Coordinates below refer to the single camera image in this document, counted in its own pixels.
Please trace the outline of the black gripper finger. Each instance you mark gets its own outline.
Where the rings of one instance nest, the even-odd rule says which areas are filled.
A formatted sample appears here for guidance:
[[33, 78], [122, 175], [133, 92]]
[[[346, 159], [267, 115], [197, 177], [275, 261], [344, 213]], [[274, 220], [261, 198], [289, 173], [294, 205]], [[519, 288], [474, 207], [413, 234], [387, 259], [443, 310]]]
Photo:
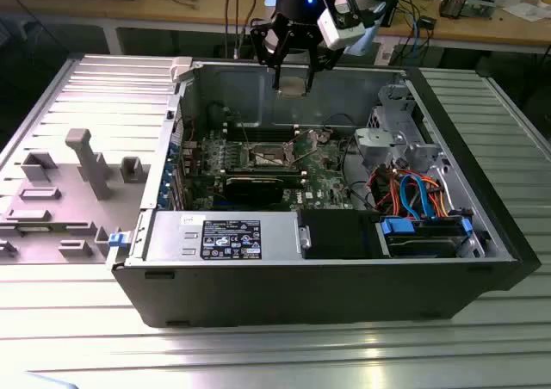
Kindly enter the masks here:
[[300, 37], [301, 47], [307, 51], [308, 67], [306, 71], [305, 92], [308, 93], [313, 86], [316, 73], [332, 68], [333, 51], [328, 49], [320, 33], [306, 31]]
[[[280, 89], [280, 77], [282, 62], [289, 50], [289, 20], [287, 18], [274, 18], [272, 21], [253, 19], [251, 21], [251, 41], [257, 61], [260, 65], [274, 70], [272, 88]], [[266, 40], [272, 33], [276, 43], [272, 51], [266, 45]]]

